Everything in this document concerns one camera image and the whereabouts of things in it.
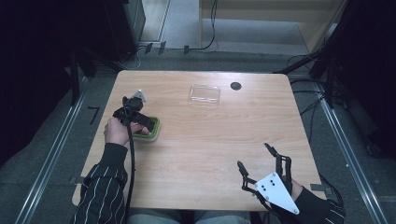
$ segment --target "sleeve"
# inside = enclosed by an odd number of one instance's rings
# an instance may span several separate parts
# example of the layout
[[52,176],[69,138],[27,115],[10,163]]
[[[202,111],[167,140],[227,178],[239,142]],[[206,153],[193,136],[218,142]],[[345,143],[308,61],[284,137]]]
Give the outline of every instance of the sleeve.
[[296,200],[300,214],[295,216],[299,223],[344,223],[346,212],[336,202],[323,200],[306,188]]
[[106,143],[102,159],[84,179],[78,209],[70,223],[123,222],[123,189],[128,179],[123,163],[127,151],[124,146]]

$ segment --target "gray floor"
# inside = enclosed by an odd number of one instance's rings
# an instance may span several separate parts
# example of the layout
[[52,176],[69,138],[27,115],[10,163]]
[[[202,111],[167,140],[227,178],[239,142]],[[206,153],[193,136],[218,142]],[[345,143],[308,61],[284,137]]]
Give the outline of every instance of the gray floor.
[[[176,0],[172,1],[170,11],[176,10],[175,6],[178,6]],[[169,17],[167,22],[172,23],[172,18]],[[193,35],[188,37],[190,35],[188,32],[177,30],[175,26],[173,26],[173,29],[173,32],[170,32],[170,28],[167,27],[163,34],[163,41],[167,39],[169,44],[166,47],[171,48],[172,41],[179,43],[180,46],[186,44],[192,46],[195,43],[194,39],[191,38]],[[166,32],[178,33],[181,39],[167,37],[169,35]],[[289,42],[294,41],[299,40],[294,38],[289,40]],[[184,55],[183,51],[171,49],[166,50],[162,55],[158,55],[158,50],[153,49],[148,54],[143,52],[139,54],[140,65],[137,58],[129,60],[124,65],[128,67],[139,65],[137,68],[139,70],[266,73],[284,68],[291,56],[304,54],[303,50],[280,53],[285,50],[281,45],[278,46],[278,49],[277,53],[272,52],[272,49],[263,50],[260,53],[238,52],[237,50],[229,52],[228,50],[218,49],[218,52],[210,53],[191,51],[187,55]],[[75,186],[69,184],[69,178],[72,175],[80,174],[96,130],[98,128],[103,129],[103,127],[98,127],[98,122],[117,77],[117,74],[107,67],[98,65],[98,69],[99,73],[96,77],[89,79],[81,109],[65,141],[59,160],[49,178],[49,183],[37,206],[33,207],[34,212],[30,223],[67,223],[76,209],[71,203]],[[306,77],[306,71],[307,69],[303,67],[297,73],[290,73],[290,79],[297,76]],[[314,89],[310,82],[298,82],[293,84],[292,87],[294,91]],[[314,93],[295,93],[295,98],[300,111],[318,99]],[[70,101],[71,94],[69,92],[41,126],[31,144],[1,167],[0,223],[12,223],[17,219],[27,193],[34,184],[35,178],[49,154],[56,134],[66,117],[70,108]],[[94,111],[88,109],[88,106],[100,107],[98,117],[93,124],[90,124],[90,122]],[[396,186],[396,180],[393,178],[393,171],[396,168],[395,161],[391,159],[379,160],[368,156],[365,151],[365,144],[350,115],[339,105],[335,107],[335,112],[343,125],[349,143],[353,146],[364,173],[381,202],[389,223],[396,223],[396,215],[393,212],[394,209],[392,209],[395,205],[394,186]],[[343,196],[347,212],[346,223],[374,223],[321,106],[317,107],[313,123],[311,123],[311,116],[312,111],[307,112],[302,115],[302,120],[307,136],[310,134],[312,124],[311,148],[318,171],[326,176]]]

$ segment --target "wooden tabletop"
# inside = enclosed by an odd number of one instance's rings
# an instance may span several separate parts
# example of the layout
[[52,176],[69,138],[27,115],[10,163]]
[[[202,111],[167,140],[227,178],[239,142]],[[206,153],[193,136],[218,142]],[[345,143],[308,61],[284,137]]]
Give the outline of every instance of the wooden tabletop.
[[[233,82],[242,88],[233,90]],[[218,87],[219,103],[191,101],[192,85]],[[272,173],[276,161],[263,143],[291,157],[292,177],[303,186],[309,189],[311,183],[320,183],[288,78],[217,72],[120,72],[82,176],[101,159],[104,127],[121,107],[122,97],[131,97],[139,89],[147,99],[141,113],[159,118],[161,130],[153,143],[134,143],[131,207],[264,210],[250,193],[241,190],[242,176],[236,165],[237,161],[244,163],[249,177],[256,180]],[[129,155],[124,164],[130,172]],[[79,190],[80,186],[74,204],[79,202]],[[323,192],[314,193],[325,198]]]

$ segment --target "table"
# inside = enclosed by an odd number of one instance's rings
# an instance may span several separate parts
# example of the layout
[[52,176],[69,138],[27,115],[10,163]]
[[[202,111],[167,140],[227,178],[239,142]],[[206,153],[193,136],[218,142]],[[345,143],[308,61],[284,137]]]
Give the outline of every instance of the table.
[[[242,88],[231,89],[232,82]],[[194,84],[220,88],[219,103],[192,102]],[[131,97],[138,89],[147,99],[141,112],[159,118],[162,127],[155,142],[135,142],[132,207],[264,210],[241,190],[236,165],[243,162],[256,180],[272,173],[275,158],[264,142],[291,157],[292,177],[303,186],[309,189],[311,183],[320,183],[288,78],[217,72],[120,72],[82,176],[102,157],[107,120],[121,106],[122,97]],[[131,169],[129,155],[125,169]],[[314,193],[325,198],[323,192]],[[78,202],[79,186],[73,197],[73,203]]]
[[[214,0],[199,0],[199,45],[202,19],[210,19]],[[220,0],[217,19],[294,21],[309,52],[316,51],[333,23],[338,22],[347,0]]]

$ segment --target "pants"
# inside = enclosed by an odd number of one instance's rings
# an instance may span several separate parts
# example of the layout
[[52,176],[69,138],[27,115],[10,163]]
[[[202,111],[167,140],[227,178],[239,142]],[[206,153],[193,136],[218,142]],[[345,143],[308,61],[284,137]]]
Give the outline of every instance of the pants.
[[[249,212],[236,211],[195,211],[195,224],[250,224]],[[178,210],[131,209],[128,224],[181,224]]]

